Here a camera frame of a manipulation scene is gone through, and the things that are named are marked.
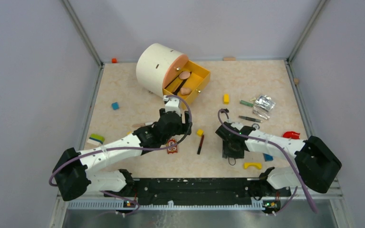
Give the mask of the nude concealer tube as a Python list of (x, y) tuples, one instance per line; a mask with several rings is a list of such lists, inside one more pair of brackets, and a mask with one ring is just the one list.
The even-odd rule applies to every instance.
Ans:
[(139, 123), (139, 124), (137, 123), (137, 124), (133, 124), (132, 127), (139, 128), (139, 127), (143, 127), (143, 126), (150, 126), (152, 124), (153, 124), (153, 122), (146, 122), (146, 123)]

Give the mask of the black makeup brush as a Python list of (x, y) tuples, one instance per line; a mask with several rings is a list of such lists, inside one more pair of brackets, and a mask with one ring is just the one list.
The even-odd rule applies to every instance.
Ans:
[(178, 87), (172, 92), (172, 94), (173, 95), (178, 95), (178, 94), (180, 94), (181, 95), (181, 93), (180, 93), (180, 89), (182, 88), (182, 87), (184, 87), (184, 84), (186, 83), (186, 81), (187, 81), (187, 79), (186, 80), (183, 80), (179, 85), (178, 85)]

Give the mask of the beige makeup sponge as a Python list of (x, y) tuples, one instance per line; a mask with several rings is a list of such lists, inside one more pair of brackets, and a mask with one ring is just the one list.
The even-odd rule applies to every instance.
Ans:
[(188, 88), (188, 87), (182, 87), (180, 89), (180, 93), (182, 96), (187, 96), (187, 95), (190, 95), (192, 92), (192, 89)]

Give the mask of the pink round powder puff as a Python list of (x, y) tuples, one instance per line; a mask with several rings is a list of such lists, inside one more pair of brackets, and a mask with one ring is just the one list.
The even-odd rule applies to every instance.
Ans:
[(183, 72), (181, 72), (180, 74), (179, 74), (179, 78), (181, 79), (181, 80), (186, 80), (186, 79), (188, 79), (189, 77), (191, 76), (191, 72), (189, 72), (189, 71), (183, 71)]

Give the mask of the cream round drawer organizer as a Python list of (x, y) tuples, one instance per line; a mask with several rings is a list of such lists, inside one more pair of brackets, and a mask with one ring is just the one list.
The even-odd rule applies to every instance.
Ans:
[(153, 94), (163, 97), (172, 92), (183, 81), (176, 79), (169, 87), (164, 87), (183, 71), (191, 72), (184, 87), (192, 89), (190, 95), (181, 96), (187, 104), (192, 102), (208, 85), (211, 72), (194, 63), (189, 57), (175, 49), (159, 43), (150, 45), (139, 57), (135, 74), (138, 83)]

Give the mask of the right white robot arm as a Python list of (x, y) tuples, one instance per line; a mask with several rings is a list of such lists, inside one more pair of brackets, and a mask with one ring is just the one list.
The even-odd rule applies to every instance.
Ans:
[(306, 140), (275, 136), (230, 119), (224, 122), (221, 114), (227, 115), (228, 110), (218, 111), (221, 125), (215, 133), (230, 150), (259, 152), (289, 163), (288, 167), (271, 167), (262, 173), (259, 176), (260, 191), (272, 196), (282, 188), (300, 187), (311, 210), (318, 213), (310, 192), (327, 193), (342, 168), (341, 161), (323, 140), (313, 135)]

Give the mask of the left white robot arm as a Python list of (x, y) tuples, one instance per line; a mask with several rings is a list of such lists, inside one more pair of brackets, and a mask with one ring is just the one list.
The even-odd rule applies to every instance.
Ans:
[(64, 201), (75, 200), (91, 192), (108, 194), (118, 192), (128, 196), (133, 192), (131, 174), (119, 169), (112, 173), (100, 171), (127, 158), (172, 148), (167, 142), (174, 136), (182, 143), (191, 134), (192, 113), (188, 103), (177, 95), (163, 97), (165, 107), (160, 109), (158, 121), (134, 130), (127, 136), (102, 144), (90, 150), (66, 149), (49, 177), (50, 186), (57, 187)]

